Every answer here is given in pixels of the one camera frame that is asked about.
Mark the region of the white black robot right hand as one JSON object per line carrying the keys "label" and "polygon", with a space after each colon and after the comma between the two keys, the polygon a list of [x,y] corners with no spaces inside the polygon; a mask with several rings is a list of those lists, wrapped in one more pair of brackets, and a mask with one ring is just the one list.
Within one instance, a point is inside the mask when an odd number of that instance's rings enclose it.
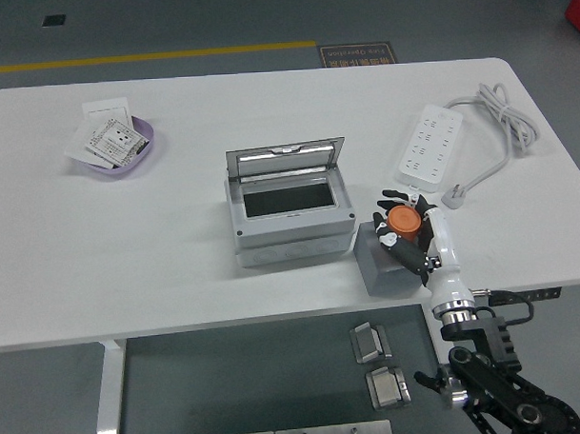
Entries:
{"label": "white black robot right hand", "polygon": [[420,277],[430,291],[430,310],[444,324],[471,319],[475,301],[461,280],[445,214],[419,194],[382,191],[373,226],[378,242],[402,267]]}

